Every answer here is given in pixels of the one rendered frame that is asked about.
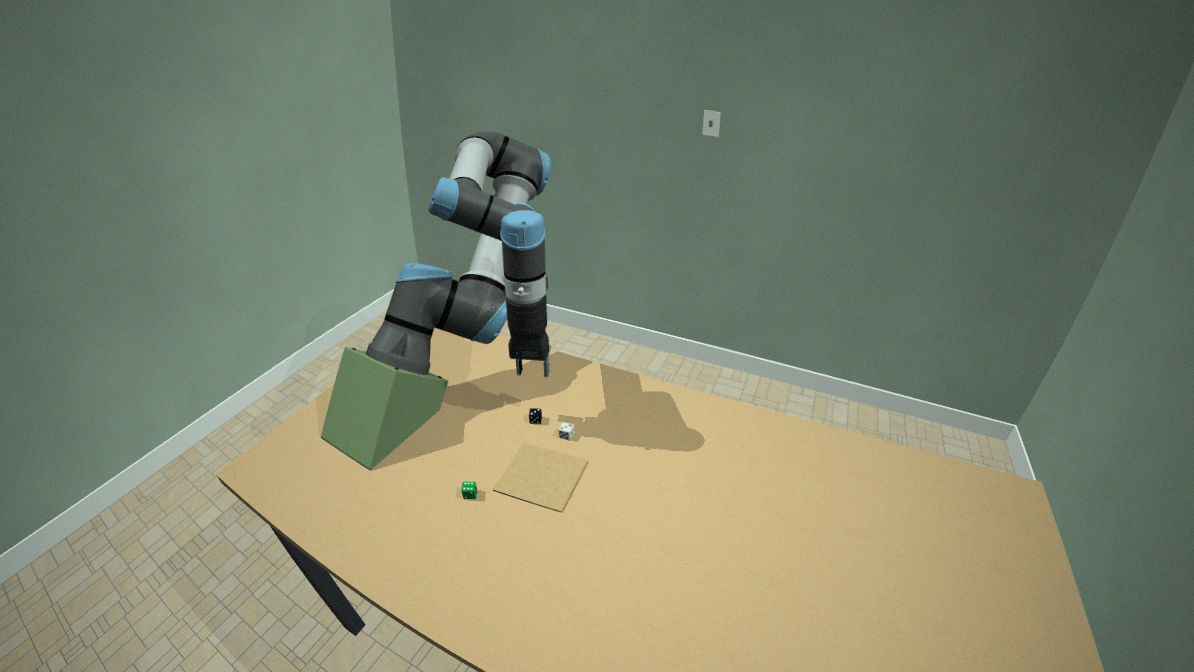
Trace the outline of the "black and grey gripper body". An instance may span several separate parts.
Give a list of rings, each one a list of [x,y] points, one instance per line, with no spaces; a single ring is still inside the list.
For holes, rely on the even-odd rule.
[[[510,331],[509,357],[523,360],[546,360],[549,338],[546,333],[548,278],[538,282],[505,280],[507,328]],[[507,300],[509,298],[509,300]],[[512,301],[513,300],[513,301]]]

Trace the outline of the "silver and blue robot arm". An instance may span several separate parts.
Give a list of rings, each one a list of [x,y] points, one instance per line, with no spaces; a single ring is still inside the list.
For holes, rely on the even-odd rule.
[[[406,264],[367,356],[427,375],[433,328],[493,343],[507,319],[504,276],[513,282],[544,276],[544,218],[525,203],[544,190],[550,158],[504,136],[474,132],[463,138],[450,178],[441,178],[427,206],[442,220],[481,233],[469,272],[453,280],[451,271]],[[494,178],[494,196],[482,192],[485,175]]]

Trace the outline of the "tan square mat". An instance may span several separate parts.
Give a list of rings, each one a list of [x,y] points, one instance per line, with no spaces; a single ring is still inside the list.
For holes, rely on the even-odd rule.
[[[493,491],[562,512],[587,460],[524,443]]]

